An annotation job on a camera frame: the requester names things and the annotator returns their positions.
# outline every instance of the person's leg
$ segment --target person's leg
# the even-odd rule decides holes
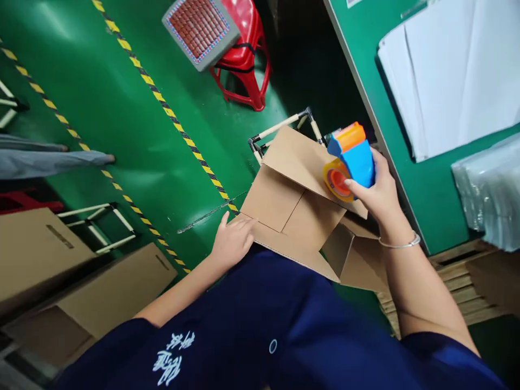
[[[9,134],[0,134],[0,149],[13,149],[24,151],[40,151],[40,152],[66,152],[67,146],[59,144],[43,144],[20,138]]]
[[[0,149],[0,179],[28,179],[68,172],[80,166],[105,165],[111,154],[86,152],[32,152]]]

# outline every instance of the bracelet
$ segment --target bracelet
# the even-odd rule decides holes
[[[381,237],[378,238],[378,241],[382,246],[385,246],[387,248],[392,248],[392,249],[410,248],[411,246],[415,246],[421,242],[421,237],[419,237],[419,235],[415,232],[415,230],[412,230],[412,231],[415,234],[415,238],[413,239],[412,242],[410,242],[409,244],[406,244],[406,245],[400,245],[400,246],[388,245],[388,244],[385,244],[383,241],[381,241]]]

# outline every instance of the red plastic stool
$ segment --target red plastic stool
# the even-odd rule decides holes
[[[252,0],[222,0],[222,5],[237,24],[240,30],[240,38],[217,62],[215,65],[217,72],[214,68],[211,68],[210,73],[224,94],[226,101],[235,100],[250,105],[255,111],[262,111],[265,108],[265,92],[271,76],[271,60],[260,15]],[[255,55],[258,49],[267,58],[267,67],[261,89],[258,87],[255,77]],[[244,84],[249,96],[241,96],[225,89],[220,82],[222,69],[237,76]]]
[[[54,212],[60,212],[64,209],[63,203],[58,201],[51,202],[39,202],[36,199],[31,198],[26,193],[36,191],[35,188],[28,188],[21,191],[12,191],[6,193],[0,193],[0,206],[2,206],[2,198],[7,199],[5,208],[0,209],[0,215],[11,214],[18,211],[26,211],[33,209],[42,209],[44,207],[50,208]]]

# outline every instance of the green floor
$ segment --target green floor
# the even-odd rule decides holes
[[[103,4],[230,198],[236,198],[238,207],[258,169],[247,145],[250,136],[306,106],[312,107],[322,133],[355,120],[370,128],[331,29],[309,31],[298,40],[275,41],[270,35],[274,74],[266,109],[256,113],[226,103],[211,76],[198,73],[184,58],[160,23],[171,0],[146,5],[140,0],[105,0]],[[269,31],[269,18],[263,19]],[[184,268],[193,269],[211,251],[217,224],[226,208],[185,228],[222,207],[224,201],[100,13],[90,1],[0,0],[0,37],[90,148],[116,156],[116,164],[108,170],[186,264],[180,266],[172,261],[183,277]],[[0,79],[30,105],[30,111],[10,125],[10,133],[79,150],[52,111],[3,55]],[[123,252],[155,239],[99,169],[78,169],[51,177],[48,182],[71,209],[119,202],[121,212],[141,233]],[[117,224],[108,226],[112,239],[125,233]],[[373,293],[351,288],[339,288],[339,292],[366,307],[370,316],[388,328]],[[494,369],[507,376],[507,370],[501,371],[507,365],[495,355],[512,356],[513,352],[504,352],[509,351],[506,347],[511,342],[504,343],[504,339],[491,334],[501,329],[518,333],[517,322],[507,320],[506,324],[472,328],[479,338],[477,344],[486,350],[484,357],[489,356],[490,364],[496,363]]]

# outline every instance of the cardboard box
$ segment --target cardboard box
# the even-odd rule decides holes
[[[53,305],[4,331],[48,363],[63,367],[152,302],[177,272],[155,244],[118,260]]]
[[[497,251],[467,263],[478,295],[520,319],[520,253]]]
[[[368,212],[358,200],[346,204],[328,190],[323,169],[333,159],[323,146],[282,127],[237,218],[257,219],[258,244],[334,282],[387,291],[376,237],[348,219],[340,223],[346,209],[365,219]]]
[[[95,254],[49,209],[0,216],[0,316],[44,296]]]

